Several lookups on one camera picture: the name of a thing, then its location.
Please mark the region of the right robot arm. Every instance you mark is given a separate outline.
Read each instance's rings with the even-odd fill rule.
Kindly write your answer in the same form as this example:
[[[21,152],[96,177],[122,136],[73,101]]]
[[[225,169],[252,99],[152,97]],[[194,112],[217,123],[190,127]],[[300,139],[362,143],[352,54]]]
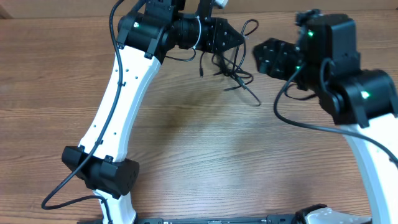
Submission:
[[[296,43],[270,38],[253,48],[257,70],[284,81],[279,95],[296,85],[313,91],[331,115],[333,133],[348,142],[366,190],[371,215],[336,212],[324,204],[297,211],[293,223],[397,222],[397,90],[383,70],[363,70],[356,24],[346,14],[300,12]]]

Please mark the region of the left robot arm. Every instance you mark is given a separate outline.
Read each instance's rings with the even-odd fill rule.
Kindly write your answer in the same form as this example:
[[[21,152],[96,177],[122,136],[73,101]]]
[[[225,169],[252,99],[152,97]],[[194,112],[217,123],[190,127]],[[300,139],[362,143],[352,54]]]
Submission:
[[[126,157],[130,133],[144,94],[175,47],[222,54],[244,37],[226,19],[211,15],[227,0],[200,0],[184,13],[181,0],[138,1],[112,28],[114,66],[95,118],[76,146],[67,146],[62,162],[83,180],[100,202],[102,223],[134,223],[131,189],[139,164]]]

